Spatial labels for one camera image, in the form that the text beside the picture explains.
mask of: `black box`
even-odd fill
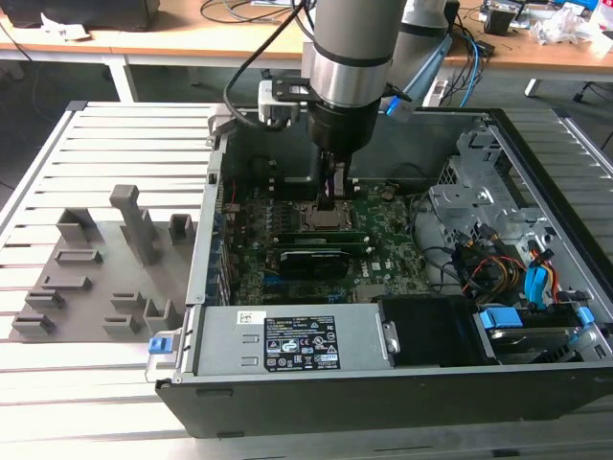
[[[141,32],[160,0],[0,0],[0,6],[14,27],[40,26],[43,12],[61,24]]]

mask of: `blue cable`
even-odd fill
[[[464,98],[462,99],[462,103],[460,107],[464,107],[470,95],[472,94],[472,90],[475,84],[475,78],[477,77],[477,69],[479,68],[479,48],[477,48],[477,44],[475,40],[465,35],[466,40],[470,40],[470,44],[472,44],[472,50],[475,54],[475,66],[472,68],[472,75],[470,76],[470,83],[468,84],[468,89],[466,90],[466,94],[464,94]]]

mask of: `blue latch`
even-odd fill
[[[169,355],[172,353],[172,337],[153,337],[149,340],[150,355]]]
[[[579,315],[579,319],[581,320],[581,323],[583,323],[583,326],[587,326],[588,324],[594,322],[594,314],[592,314],[592,311],[587,307],[579,307],[577,309],[577,314]]]
[[[526,272],[524,291],[526,298],[536,305],[537,310],[545,310],[543,292],[547,286],[547,270],[542,266],[533,266]]]
[[[513,307],[490,307],[479,313],[486,329],[493,328],[521,328],[519,313]]]

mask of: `warning label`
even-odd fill
[[[268,372],[340,369],[334,316],[264,319]]]

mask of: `white sticker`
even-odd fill
[[[264,324],[266,311],[239,311],[237,324]]]

